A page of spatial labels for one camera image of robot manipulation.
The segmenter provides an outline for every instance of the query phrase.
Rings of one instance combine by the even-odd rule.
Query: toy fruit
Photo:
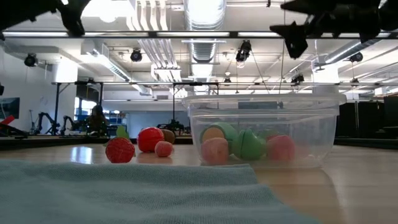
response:
[[[126,138],[113,138],[106,146],[106,157],[112,163],[130,162],[136,149],[130,140]]]
[[[276,136],[267,142],[267,147],[270,160],[291,161],[295,157],[295,145],[289,136]]]
[[[225,165],[228,162],[228,142],[224,138],[211,138],[201,145],[201,155],[208,165]]]
[[[167,157],[173,151],[173,144],[167,141],[160,141],[155,146],[155,153],[159,157]]]
[[[200,135],[203,143],[211,138],[224,138],[228,141],[229,153],[232,154],[232,143],[238,136],[238,132],[228,123],[217,122],[207,127]]]
[[[266,152],[266,141],[256,137],[251,129],[242,130],[233,141],[232,151],[240,159],[257,160]]]
[[[155,146],[160,141],[164,141],[164,135],[159,128],[143,129],[137,137],[138,148],[142,152],[155,152]]]
[[[161,129],[164,135],[164,141],[167,141],[171,144],[174,144],[175,141],[175,134],[174,132],[168,130],[168,129]]]
[[[265,140],[269,141],[269,140],[271,140],[272,138],[274,138],[276,136],[280,136],[280,134],[277,131],[274,131],[274,130],[267,130],[267,131],[264,132],[263,136],[264,136]]]

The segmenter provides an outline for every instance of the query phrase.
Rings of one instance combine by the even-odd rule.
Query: air duct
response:
[[[350,56],[364,50],[365,48],[368,48],[378,42],[380,42],[381,40],[369,40],[366,41],[365,43],[361,43],[358,40],[353,40],[350,43],[340,47],[339,49],[337,49],[336,51],[328,54],[325,57],[325,63],[327,65],[329,64],[333,64],[336,62],[339,62],[341,60],[344,60],[346,58],[349,58]]]
[[[220,30],[224,23],[226,0],[185,0],[185,22],[188,30]],[[190,50],[193,62],[211,63],[214,60],[217,44],[192,43]],[[193,75],[197,76],[195,66],[192,65]],[[206,73],[201,72],[200,76],[210,76],[213,71],[212,65],[206,65]]]

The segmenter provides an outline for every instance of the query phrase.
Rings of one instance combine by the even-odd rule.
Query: white wall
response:
[[[29,131],[31,119],[29,110],[32,110],[33,120],[37,119],[39,112],[49,113],[54,118],[56,86],[51,82],[54,80],[52,72],[45,73],[39,67],[28,68],[24,62],[11,55],[5,54],[0,48],[0,82],[5,87],[3,98],[19,97],[19,119],[10,125]],[[76,86],[69,86],[60,95],[58,108],[58,122],[62,125],[62,117],[69,115],[73,117]],[[50,127],[47,119],[43,121],[42,133]]]

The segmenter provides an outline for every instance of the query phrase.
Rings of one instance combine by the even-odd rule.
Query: green toy fruit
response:
[[[233,153],[242,160],[258,160],[266,153],[266,141],[256,137],[251,129],[242,130],[233,142]]]
[[[223,122],[213,123],[207,127],[200,134],[200,142],[203,144],[205,141],[212,138],[223,138],[228,141],[229,154],[232,154],[232,144],[237,138],[238,132],[232,127],[232,125]]]

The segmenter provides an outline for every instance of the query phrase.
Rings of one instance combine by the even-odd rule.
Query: spotlight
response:
[[[236,54],[236,61],[237,62],[245,62],[246,59],[250,56],[251,51],[251,44],[250,40],[244,40],[241,47]]]
[[[2,86],[0,83],[0,96],[2,96],[3,93],[4,93],[4,86]]]
[[[24,64],[28,67],[36,67],[37,66],[37,58],[35,53],[29,53],[27,54],[27,57],[25,58]]]
[[[132,50],[132,54],[130,56],[130,59],[133,62],[140,62],[142,60],[142,54],[141,54],[141,49],[134,49]]]
[[[363,54],[361,52],[358,52],[348,58],[350,62],[361,62],[362,59],[363,59]]]
[[[350,83],[359,83],[359,80],[357,78],[353,78]]]

